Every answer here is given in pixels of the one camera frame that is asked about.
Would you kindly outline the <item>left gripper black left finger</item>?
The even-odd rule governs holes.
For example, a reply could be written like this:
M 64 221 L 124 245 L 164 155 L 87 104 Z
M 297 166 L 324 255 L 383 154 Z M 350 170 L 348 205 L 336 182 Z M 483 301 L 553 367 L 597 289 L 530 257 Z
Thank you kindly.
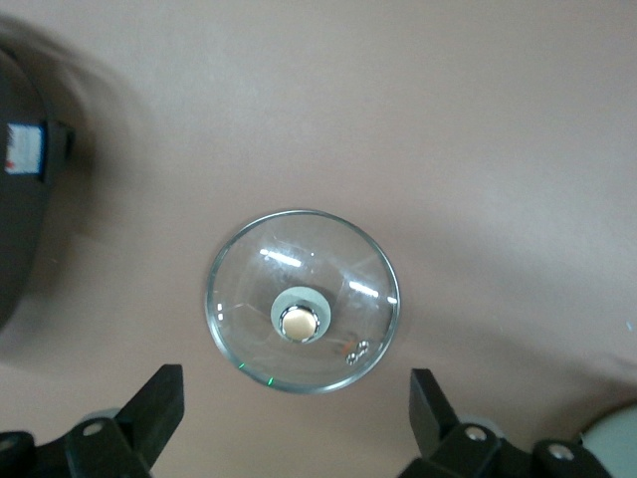
M 183 367 L 164 364 L 113 417 L 78 424 L 65 437 L 73 477 L 148 477 L 185 411 Z

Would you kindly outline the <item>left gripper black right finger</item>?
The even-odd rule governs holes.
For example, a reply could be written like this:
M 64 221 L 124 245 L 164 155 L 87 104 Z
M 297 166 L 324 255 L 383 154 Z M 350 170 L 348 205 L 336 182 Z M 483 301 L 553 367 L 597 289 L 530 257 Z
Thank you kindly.
M 501 442 L 490 429 L 463 423 L 433 372 L 410 375 L 409 422 L 420 456 L 402 477 L 492 477 Z

